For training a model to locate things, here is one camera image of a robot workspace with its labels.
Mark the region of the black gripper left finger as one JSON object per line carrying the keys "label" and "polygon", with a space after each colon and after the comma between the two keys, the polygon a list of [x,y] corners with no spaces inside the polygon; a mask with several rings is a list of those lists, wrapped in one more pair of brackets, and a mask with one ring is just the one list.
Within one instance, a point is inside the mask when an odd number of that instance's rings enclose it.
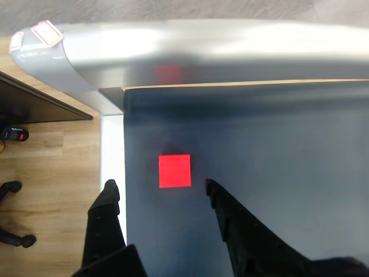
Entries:
{"label": "black gripper left finger", "polygon": [[125,244],[119,200],[118,186],[109,179],[88,210],[81,268],[74,276],[147,276],[136,247]]}

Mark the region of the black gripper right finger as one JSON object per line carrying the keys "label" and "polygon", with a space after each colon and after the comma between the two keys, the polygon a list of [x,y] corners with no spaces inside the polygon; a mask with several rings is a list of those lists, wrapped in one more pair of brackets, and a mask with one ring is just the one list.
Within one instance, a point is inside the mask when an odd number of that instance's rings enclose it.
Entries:
{"label": "black gripper right finger", "polygon": [[220,184],[207,179],[205,190],[235,276],[309,276],[310,260],[275,235]]}

